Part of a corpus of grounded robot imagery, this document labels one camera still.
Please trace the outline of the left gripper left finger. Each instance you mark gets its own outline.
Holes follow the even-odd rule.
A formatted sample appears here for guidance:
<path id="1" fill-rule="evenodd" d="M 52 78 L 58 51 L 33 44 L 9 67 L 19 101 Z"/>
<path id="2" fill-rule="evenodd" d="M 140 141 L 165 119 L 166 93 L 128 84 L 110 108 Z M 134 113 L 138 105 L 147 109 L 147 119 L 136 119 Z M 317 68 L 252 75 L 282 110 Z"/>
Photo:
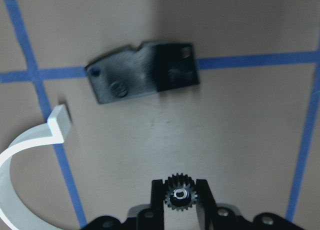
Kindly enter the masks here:
<path id="1" fill-rule="evenodd" d="M 153 180 L 151 182 L 151 198 L 150 205 L 154 217 L 152 218 L 155 230 L 164 230 L 164 198 L 165 187 L 162 179 Z"/>

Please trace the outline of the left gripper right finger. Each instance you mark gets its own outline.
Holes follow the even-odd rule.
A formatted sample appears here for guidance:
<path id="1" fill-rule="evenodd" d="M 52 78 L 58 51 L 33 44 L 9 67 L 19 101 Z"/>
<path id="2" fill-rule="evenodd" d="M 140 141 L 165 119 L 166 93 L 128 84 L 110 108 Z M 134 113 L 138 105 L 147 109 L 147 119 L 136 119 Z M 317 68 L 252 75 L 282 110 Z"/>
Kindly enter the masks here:
<path id="1" fill-rule="evenodd" d="M 201 230 L 214 230 L 214 219 L 217 211 L 217 204 L 208 181 L 205 179 L 197 179 L 196 191 L 196 214 L 199 227 Z"/>

